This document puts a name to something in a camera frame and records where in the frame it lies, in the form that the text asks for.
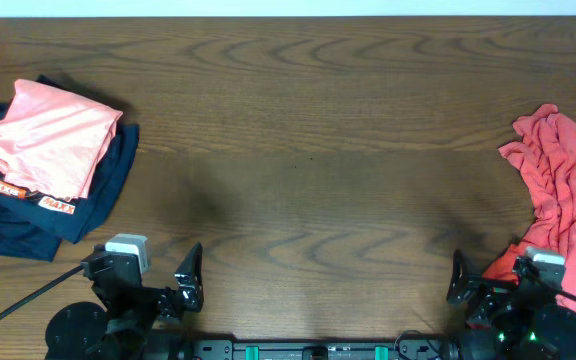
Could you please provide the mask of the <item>pink t-shirt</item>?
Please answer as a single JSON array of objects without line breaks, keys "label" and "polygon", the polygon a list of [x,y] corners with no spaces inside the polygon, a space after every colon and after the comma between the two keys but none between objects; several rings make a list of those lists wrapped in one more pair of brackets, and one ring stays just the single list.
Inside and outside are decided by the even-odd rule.
[{"label": "pink t-shirt", "polygon": [[18,79],[0,120],[0,172],[17,187],[86,198],[123,113],[37,81]]}]

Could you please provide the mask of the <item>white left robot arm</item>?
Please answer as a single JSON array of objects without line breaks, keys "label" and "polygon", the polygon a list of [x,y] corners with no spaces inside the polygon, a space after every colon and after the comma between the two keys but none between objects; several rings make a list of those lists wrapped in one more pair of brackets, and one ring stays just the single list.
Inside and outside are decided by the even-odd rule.
[{"label": "white left robot arm", "polygon": [[174,273],[178,283],[152,288],[142,284],[139,251],[99,245],[81,261],[83,275],[101,301],[73,303],[53,316],[45,332],[48,359],[192,359],[193,345],[179,335],[155,332],[159,320],[180,321],[200,312],[203,247],[195,244]]}]

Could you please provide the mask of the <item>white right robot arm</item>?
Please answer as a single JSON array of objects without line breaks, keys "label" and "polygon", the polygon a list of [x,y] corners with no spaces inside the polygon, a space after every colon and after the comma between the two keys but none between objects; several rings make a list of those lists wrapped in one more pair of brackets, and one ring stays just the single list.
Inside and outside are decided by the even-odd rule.
[{"label": "white right robot arm", "polygon": [[576,360],[576,312],[557,303],[576,296],[562,288],[565,259],[529,247],[512,267],[515,282],[488,279],[453,254],[446,300],[466,306],[466,329],[442,343],[449,360]]}]

